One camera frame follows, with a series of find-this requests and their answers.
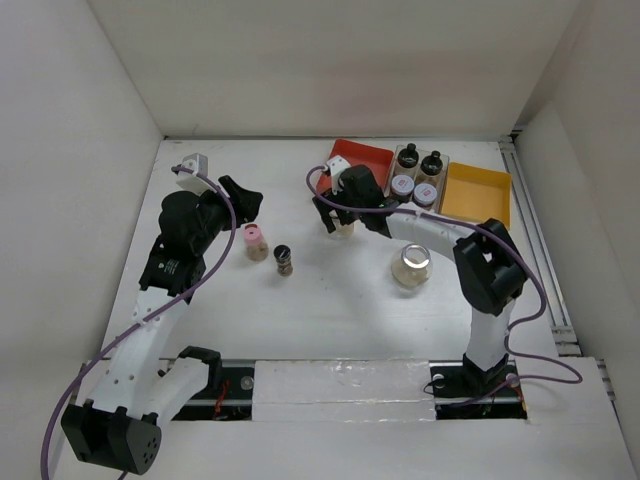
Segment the round clear glass jar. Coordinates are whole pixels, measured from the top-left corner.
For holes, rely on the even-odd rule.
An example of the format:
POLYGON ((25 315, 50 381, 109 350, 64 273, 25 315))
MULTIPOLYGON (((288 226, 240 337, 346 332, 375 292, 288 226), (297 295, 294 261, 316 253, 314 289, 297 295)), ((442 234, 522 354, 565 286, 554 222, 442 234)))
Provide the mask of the round clear glass jar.
POLYGON ((404 296, 414 295, 432 276, 431 252, 416 243, 407 244, 394 255, 390 271, 399 292, 404 296))

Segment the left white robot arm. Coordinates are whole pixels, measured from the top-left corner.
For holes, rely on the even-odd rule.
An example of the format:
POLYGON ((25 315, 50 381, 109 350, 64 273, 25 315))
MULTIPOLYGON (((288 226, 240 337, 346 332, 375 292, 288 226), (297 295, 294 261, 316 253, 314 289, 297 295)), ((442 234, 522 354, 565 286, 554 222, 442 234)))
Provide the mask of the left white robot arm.
POLYGON ((196 290, 214 273, 204 255, 217 235, 235 233, 258 216, 263 196, 222 176, 182 170, 203 185, 161 203, 160 233, 139 280, 131 325, 105 349, 111 360, 82 405, 69 405, 61 427, 76 458, 123 473, 145 474, 158 456, 166 425, 196 394, 222 387, 219 352, 188 346, 164 375, 160 355, 196 290))

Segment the square clear glass jar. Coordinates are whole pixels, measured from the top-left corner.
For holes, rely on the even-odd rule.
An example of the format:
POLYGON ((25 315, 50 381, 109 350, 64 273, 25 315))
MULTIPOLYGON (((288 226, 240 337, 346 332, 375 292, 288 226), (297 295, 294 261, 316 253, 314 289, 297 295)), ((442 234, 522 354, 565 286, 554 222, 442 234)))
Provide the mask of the square clear glass jar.
POLYGON ((338 240, 346 240, 350 238, 354 233, 354 224, 343 225, 338 218, 332 220, 334 231, 330 233, 330 236, 338 240))

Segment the black cap spice bottle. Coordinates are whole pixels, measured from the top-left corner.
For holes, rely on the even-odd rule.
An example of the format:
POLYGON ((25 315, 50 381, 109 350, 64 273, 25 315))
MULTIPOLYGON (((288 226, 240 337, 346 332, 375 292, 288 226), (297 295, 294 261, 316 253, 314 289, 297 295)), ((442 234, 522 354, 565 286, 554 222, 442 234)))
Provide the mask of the black cap spice bottle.
POLYGON ((444 163, 441 153, 437 150, 433 150, 421 161, 419 176, 417 179, 420 183, 428 182, 436 185, 439 180, 439 176, 442 173, 443 166, 444 163))

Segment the white lid red label jar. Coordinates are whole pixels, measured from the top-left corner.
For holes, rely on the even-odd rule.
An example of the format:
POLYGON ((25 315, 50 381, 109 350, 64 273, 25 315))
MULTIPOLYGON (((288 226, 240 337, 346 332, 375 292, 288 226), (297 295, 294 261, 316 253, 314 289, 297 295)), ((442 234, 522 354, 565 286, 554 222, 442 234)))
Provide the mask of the white lid red label jar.
POLYGON ((407 203, 411 200, 415 183, 412 177, 406 174, 395 175, 390 183, 390 195, 400 203, 407 203))

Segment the pink cap spice bottle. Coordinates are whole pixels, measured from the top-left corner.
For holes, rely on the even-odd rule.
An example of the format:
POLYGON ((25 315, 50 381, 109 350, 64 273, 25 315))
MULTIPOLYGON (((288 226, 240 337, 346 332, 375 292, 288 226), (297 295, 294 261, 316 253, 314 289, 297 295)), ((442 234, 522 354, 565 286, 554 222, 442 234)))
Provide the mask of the pink cap spice bottle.
POLYGON ((268 256, 268 245, 261 228, 255 224, 247 224, 243 230, 247 257, 252 261, 263 261, 268 256))

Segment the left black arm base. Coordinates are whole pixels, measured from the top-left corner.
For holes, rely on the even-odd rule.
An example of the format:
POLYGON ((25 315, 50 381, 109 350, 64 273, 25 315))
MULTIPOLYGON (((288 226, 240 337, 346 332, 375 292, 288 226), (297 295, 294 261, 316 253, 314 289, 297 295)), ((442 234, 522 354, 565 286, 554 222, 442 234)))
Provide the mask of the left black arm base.
POLYGON ((173 421, 246 421, 252 417, 253 366, 224 366, 217 389, 207 387, 192 396, 173 421))

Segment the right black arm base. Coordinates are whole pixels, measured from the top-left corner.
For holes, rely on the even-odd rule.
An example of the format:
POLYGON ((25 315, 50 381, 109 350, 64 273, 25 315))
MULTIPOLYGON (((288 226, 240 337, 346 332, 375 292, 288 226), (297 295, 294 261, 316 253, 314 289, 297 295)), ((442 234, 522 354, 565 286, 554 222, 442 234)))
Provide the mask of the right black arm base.
POLYGON ((508 364, 505 373, 481 387, 472 386, 463 375, 461 365, 437 364, 430 368, 431 379, 423 392, 435 401, 437 420, 526 420, 528 414, 519 386, 504 386, 492 392, 508 376, 517 373, 508 364))

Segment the black cap white powder bottle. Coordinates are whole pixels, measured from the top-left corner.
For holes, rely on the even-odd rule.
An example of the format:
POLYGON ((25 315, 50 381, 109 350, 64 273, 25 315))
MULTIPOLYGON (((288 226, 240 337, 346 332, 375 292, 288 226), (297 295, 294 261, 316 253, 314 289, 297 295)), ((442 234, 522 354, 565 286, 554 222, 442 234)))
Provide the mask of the black cap white powder bottle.
POLYGON ((408 143, 401 149, 396 157, 394 174, 405 174, 412 176, 417 168, 419 153, 414 143, 408 143))

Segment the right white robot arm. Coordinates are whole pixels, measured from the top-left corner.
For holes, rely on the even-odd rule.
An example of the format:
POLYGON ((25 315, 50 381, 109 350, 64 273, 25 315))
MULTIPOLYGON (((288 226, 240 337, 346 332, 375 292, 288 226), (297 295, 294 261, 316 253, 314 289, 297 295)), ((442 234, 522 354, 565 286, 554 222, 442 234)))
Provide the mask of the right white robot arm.
POLYGON ((313 190, 313 203, 328 232, 361 222, 386 238, 434 251, 456 268, 471 307, 471 333, 462 359, 462 381, 483 394, 504 377, 508 353, 504 344, 511 312, 528 280, 522 259, 506 227, 490 219, 479 225, 430 214, 384 195, 364 165, 314 167, 331 187, 313 190))

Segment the small dark label spice bottle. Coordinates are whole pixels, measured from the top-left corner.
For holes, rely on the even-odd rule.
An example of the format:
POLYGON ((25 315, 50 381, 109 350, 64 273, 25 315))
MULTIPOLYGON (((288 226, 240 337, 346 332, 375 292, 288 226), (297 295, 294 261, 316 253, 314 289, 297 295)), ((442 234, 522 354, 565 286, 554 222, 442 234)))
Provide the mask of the small dark label spice bottle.
POLYGON ((281 276, 290 276, 293 273, 291 262, 291 248, 288 245, 277 245, 273 250, 277 272, 281 276))

